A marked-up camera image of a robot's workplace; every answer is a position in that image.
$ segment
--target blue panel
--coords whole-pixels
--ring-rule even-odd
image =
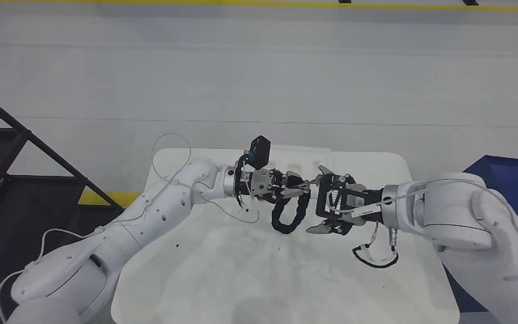
[[[518,210],[518,160],[499,156],[483,156],[464,172],[475,174],[486,183],[488,188],[499,191]],[[453,295],[461,313],[487,311],[472,298],[446,270],[452,286]]]

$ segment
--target black wire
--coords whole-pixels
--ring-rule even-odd
[[[290,198],[282,199],[275,204],[274,209],[272,210],[272,227],[282,234],[290,234],[295,231],[297,226],[300,225],[304,217],[306,217],[306,210],[308,209],[309,199],[311,198],[311,194],[302,194],[299,196],[297,212],[295,213],[295,218],[291,222],[291,224],[283,224],[281,223],[281,214],[284,211],[284,207],[290,202]]]
[[[396,264],[397,260],[399,260],[399,254],[396,252],[396,248],[391,246],[390,247],[390,250],[393,251],[393,252],[396,252],[396,257],[389,263],[387,264],[383,264],[381,266],[377,265],[377,264],[373,264],[373,263],[370,263],[369,261],[365,260],[364,258],[361,258],[359,255],[358,255],[358,251],[362,249],[362,246],[365,246],[366,249],[369,248],[369,246],[371,246],[370,244],[362,244],[360,246],[357,246],[353,249],[353,254],[355,255],[355,257],[361,262],[361,263],[364,263],[364,264],[367,264],[369,267],[372,267],[372,268],[376,268],[376,269],[386,269],[388,268],[389,266],[393,266],[394,264]]]

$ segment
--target black metal frame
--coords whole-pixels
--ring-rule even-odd
[[[115,207],[120,212],[124,211],[124,208],[121,205],[119,205],[113,199],[111,199],[103,190],[101,190],[97,185],[94,185],[80,171],[74,168],[70,163],[66,162],[66,160],[63,159],[59,154],[57,154],[52,148],[50,148],[47,144],[45,144],[41,139],[39,139],[36,135],[34,135],[30,130],[28,130],[24,125],[22,125],[19,121],[17,121],[6,110],[2,108],[0,108],[0,118],[5,123],[7,123],[7,125],[12,127],[14,131],[18,133],[16,136],[14,146],[11,148],[11,151],[7,155],[6,159],[0,164],[0,179],[3,179],[7,176],[7,171],[9,170],[9,167],[16,160],[16,157],[21,152],[25,143],[28,141],[36,145],[36,147],[42,150],[47,156],[56,161],[74,177],[78,178],[82,184],[84,184],[86,187],[90,188],[92,191],[98,194],[107,203],[112,205],[112,207]]]

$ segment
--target silver connector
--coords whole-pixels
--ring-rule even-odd
[[[397,228],[390,228],[388,230],[388,244],[390,246],[397,245]]]

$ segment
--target black cable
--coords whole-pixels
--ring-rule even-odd
[[[236,196],[237,203],[242,207],[242,202],[240,199],[240,181],[241,181],[241,174],[243,173],[243,165],[244,161],[246,159],[246,155],[242,155],[238,160],[236,164],[236,170],[234,174],[234,195]]]
[[[295,218],[291,222],[291,224],[283,224],[281,223],[281,214],[284,211],[284,207],[290,202],[290,198],[282,199],[275,204],[274,209],[272,210],[272,227],[282,234],[290,234],[295,231],[297,226],[300,225],[304,217],[306,217],[306,210],[308,209],[309,199],[311,198],[311,193],[302,194],[299,196],[299,204],[297,206],[297,212],[295,214]]]
[[[358,251],[360,251],[362,249],[362,247],[365,247],[366,249],[369,248],[369,246],[371,246],[370,244],[362,244],[360,246],[357,246],[353,249],[353,255],[361,262],[361,263],[364,263],[364,264],[367,264],[369,267],[372,267],[372,268],[376,268],[376,269],[386,269],[390,266],[393,266],[394,264],[396,264],[397,260],[399,260],[399,254],[397,253],[396,251],[396,248],[391,246],[390,249],[391,251],[393,251],[395,254],[396,254],[396,257],[389,263],[387,264],[384,264],[384,265],[377,265],[377,264],[373,264],[373,263],[370,263],[369,261],[365,260],[364,258],[361,258],[359,255],[358,255]]]

